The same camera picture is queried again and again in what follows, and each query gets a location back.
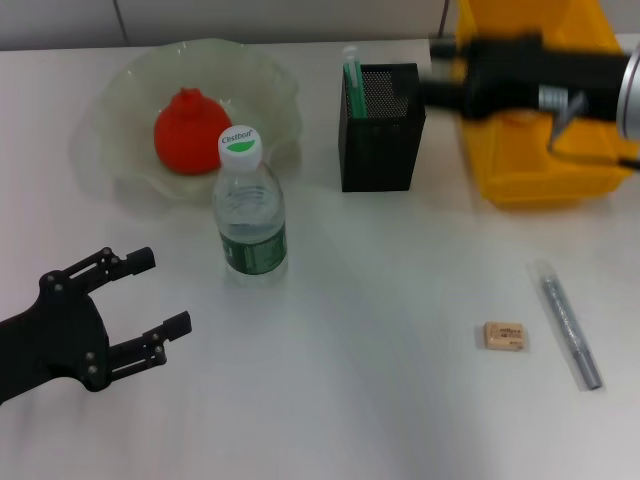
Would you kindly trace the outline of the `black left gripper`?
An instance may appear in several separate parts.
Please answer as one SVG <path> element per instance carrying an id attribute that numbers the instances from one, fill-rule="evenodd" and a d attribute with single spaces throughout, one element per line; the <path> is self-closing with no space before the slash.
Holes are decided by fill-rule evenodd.
<path id="1" fill-rule="evenodd" d="M 164 343 L 192 331 L 187 311 L 140 337 L 109 347 L 104 322 L 88 295 L 155 266 L 150 247 L 125 258 L 104 247 L 63 271 L 43 275 L 34 304 L 1 322 L 1 401 L 57 378 L 75 379 L 88 391 L 98 392 L 111 381 L 164 365 Z"/>

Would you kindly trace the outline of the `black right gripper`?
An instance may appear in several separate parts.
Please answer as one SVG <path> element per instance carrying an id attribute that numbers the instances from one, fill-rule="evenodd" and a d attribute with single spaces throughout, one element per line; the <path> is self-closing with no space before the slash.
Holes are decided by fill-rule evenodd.
<path id="1" fill-rule="evenodd" d="M 563 101 L 583 99 L 579 117 L 616 119 L 624 52 L 565 50 L 545 45 L 539 35 L 432 38 L 429 51 L 435 61 L 465 60 L 467 71 L 463 85 L 423 80 L 426 107 L 461 108 L 463 117 L 474 120 L 507 110 L 556 112 L 563 107 L 548 106 L 544 99 L 546 89 L 556 89 Z"/>

